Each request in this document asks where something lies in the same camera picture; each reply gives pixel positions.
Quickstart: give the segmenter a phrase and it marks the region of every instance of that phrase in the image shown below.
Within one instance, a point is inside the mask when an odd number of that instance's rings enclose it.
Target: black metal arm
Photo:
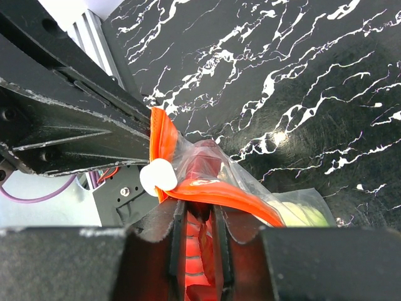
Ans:
[[[150,110],[39,2],[0,1],[0,55],[0,154],[14,167],[61,176],[147,163]]]

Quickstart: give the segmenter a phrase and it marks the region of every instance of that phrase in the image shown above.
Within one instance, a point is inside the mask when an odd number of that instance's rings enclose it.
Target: cable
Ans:
[[[115,170],[111,173],[111,174],[107,174],[110,171],[110,168],[108,168],[105,173],[102,175],[102,177],[99,178],[99,180],[97,180],[97,183],[101,183],[104,180],[107,180],[109,178],[111,178],[112,176],[114,176],[118,171],[120,170],[119,167],[116,167]]]
[[[97,174],[96,171],[90,171],[89,172],[90,181],[92,182],[92,186],[93,186],[94,189],[99,186],[98,182],[97,182],[96,174]]]
[[[15,203],[21,203],[21,204],[34,204],[34,203],[39,203],[43,201],[47,201],[48,199],[51,199],[60,193],[62,193],[71,183],[75,180],[75,176],[72,176],[69,178],[69,180],[62,185],[59,189],[57,189],[55,192],[48,194],[47,196],[42,196],[40,198],[34,198],[34,199],[20,199],[16,198],[15,196],[10,195],[7,191],[4,190],[3,187],[0,187],[0,193],[5,196],[6,198],[10,199],[10,201],[13,201]]]

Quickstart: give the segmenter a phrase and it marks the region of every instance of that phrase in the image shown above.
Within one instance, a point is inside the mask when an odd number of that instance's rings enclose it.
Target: bolt head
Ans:
[[[130,195],[130,189],[128,187],[121,188],[120,194],[122,196],[129,196]]]

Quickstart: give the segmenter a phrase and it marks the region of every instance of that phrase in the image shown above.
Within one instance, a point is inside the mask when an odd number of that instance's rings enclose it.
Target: black marble surface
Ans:
[[[401,1],[126,0],[103,27],[189,140],[401,230]]]

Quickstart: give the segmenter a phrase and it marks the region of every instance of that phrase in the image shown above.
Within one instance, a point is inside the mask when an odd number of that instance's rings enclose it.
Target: black metal bracket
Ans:
[[[13,166],[61,176],[148,162],[150,110],[37,1],[0,1],[0,54],[0,154]]]
[[[143,189],[139,167],[129,165],[121,167],[118,173],[96,189],[93,198],[103,226],[130,225],[159,203]]]

